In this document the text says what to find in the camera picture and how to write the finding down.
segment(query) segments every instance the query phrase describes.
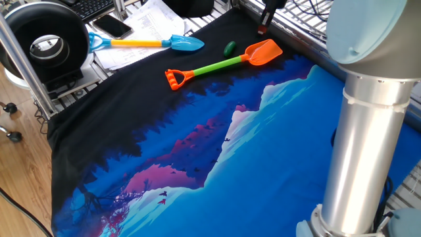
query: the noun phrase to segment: toy shovel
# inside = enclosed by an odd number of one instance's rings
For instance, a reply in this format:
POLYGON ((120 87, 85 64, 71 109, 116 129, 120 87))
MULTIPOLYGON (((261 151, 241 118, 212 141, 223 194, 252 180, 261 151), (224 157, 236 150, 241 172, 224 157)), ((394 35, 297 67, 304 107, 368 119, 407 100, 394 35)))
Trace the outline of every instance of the toy shovel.
POLYGON ((276 58, 277 56, 282 54, 282 49, 275 43, 275 41, 268 39, 262 42, 256 43, 254 45, 250 45, 246 50, 245 54, 240 55, 238 57, 234 57, 232 59, 228 59, 219 63, 215 63, 209 66, 204 66, 202 68, 198 68, 196 70, 190 71, 180 71, 180 70, 172 70, 168 69, 165 72, 166 78, 170 83, 172 90, 177 90, 178 88, 182 87, 185 82, 192 79, 194 76, 198 76, 207 72, 214 71, 219 68, 223 68, 226 66, 230 66, 236 63, 241 63, 245 61, 249 61, 252 65, 260 66, 265 63, 268 63, 272 59, 276 58), (174 74, 181 74, 184 76, 183 81, 179 84, 174 76, 174 74))
POLYGON ((186 36, 177 36, 172 35, 169 40, 130 40, 130 39, 105 39, 100 35, 93 32, 89 33, 89 42, 90 42, 90 51, 92 52, 95 49, 100 47, 119 47, 119 46, 129 46, 129 47, 171 47, 175 50, 180 51, 195 51, 202 48, 205 43, 201 40, 186 37, 186 36), (99 44, 94 45, 94 39, 98 38, 101 40, 99 44))

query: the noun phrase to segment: black smartphone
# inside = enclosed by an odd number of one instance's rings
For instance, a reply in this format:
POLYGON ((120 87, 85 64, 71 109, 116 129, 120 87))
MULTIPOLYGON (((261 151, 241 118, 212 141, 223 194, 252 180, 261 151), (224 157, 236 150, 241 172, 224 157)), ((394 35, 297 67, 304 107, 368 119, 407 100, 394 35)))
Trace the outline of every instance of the black smartphone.
POLYGON ((114 39, 122 39, 133 33, 130 26, 107 14, 94 21, 93 25, 114 39))

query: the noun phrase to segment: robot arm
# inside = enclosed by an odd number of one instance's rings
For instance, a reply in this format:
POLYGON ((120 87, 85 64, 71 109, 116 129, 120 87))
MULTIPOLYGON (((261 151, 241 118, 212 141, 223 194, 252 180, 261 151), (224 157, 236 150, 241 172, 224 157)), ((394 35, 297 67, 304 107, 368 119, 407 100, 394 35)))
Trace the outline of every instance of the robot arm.
MULTIPOLYGON (((383 236, 368 233, 376 231, 372 223, 410 92, 421 78, 420 9, 421 1, 413 0, 335 0, 331 8, 328 51, 347 81, 324 201, 309 222, 311 236, 383 236)), ((299 225, 297 236, 309 236, 299 225)))
POLYGON ((263 0, 266 7, 263 10, 260 18, 260 26, 257 29, 257 33, 264 35, 268 31, 268 27, 274 17, 276 9, 282 9, 288 0, 263 0))

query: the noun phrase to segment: document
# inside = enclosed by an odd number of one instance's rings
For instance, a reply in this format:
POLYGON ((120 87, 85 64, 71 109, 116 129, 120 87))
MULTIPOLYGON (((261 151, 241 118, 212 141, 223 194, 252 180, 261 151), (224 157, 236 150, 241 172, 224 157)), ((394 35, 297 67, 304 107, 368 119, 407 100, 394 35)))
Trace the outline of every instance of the document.
MULTIPOLYGON (((149 0, 140 9, 136 9, 130 18, 124 21, 134 30, 125 40, 169 40, 172 34, 184 35, 185 23, 161 0, 149 0)), ((101 37, 110 38, 99 30, 101 37)), ((114 47, 95 51, 104 68, 116 70, 142 60, 156 52, 165 50, 161 47, 114 47)))

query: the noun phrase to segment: blue toy shovel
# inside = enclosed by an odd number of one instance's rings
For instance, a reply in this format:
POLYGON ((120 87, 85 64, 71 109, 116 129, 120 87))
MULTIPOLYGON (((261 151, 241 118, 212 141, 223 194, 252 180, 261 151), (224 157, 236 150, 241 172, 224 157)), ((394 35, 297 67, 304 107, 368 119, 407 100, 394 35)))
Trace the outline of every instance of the blue toy shovel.
POLYGON ((90 51, 100 47, 171 47, 180 51, 195 51, 202 48, 205 43, 185 36, 172 35, 169 40, 129 40, 129 39, 105 39, 93 32, 89 33, 90 51), (94 45, 94 39, 99 38, 101 43, 94 45))

